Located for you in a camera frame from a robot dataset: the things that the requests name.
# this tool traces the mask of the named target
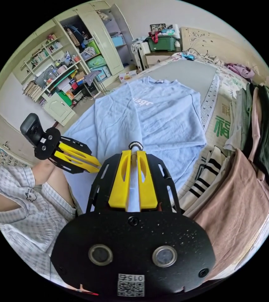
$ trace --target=cartoon patch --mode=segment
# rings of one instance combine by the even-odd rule
[[[25,193],[27,200],[29,200],[30,202],[33,202],[37,199],[36,193],[34,190],[32,189],[28,189],[28,192]]]

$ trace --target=picture frame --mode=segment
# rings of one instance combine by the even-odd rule
[[[164,23],[151,24],[150,28],[151,28],[151,31],[161,31],[166,28],[166,24],[164,24]]]

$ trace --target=gray mat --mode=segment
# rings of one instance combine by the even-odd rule
[[[178,60],[161,66],[144,76],[155,80],[178,80],[183,85],[200,93],[200,103],[204,101],[214,78],[216,68],[196,61]]]

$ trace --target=floor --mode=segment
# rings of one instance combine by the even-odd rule
[[[116,89],[121,84],[120,80],[116,80],[112,84],[106,87],[108,91]],[[103,94],[100,93],[96,98],[103,97]],[[94,104],[94,100],[92,98],[85,98],[80,101],[77,106],[73,109],[75,111],[75,115],[68,121],[65,126],[58,124],[56,128],[60,131],[61,134],[64,134],[78,119],[79,117],[92,105]]]

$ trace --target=headboard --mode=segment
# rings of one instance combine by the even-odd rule
[[[259,84],[269,76],[268,66],[251,48],[243,47],[227,38],[197,28],[181,27],[180,32],[183,50],[193,48],[201,56],[208,51],[209,55],[218,56],[225,63],[247,66],[255,72],[253,80]]]

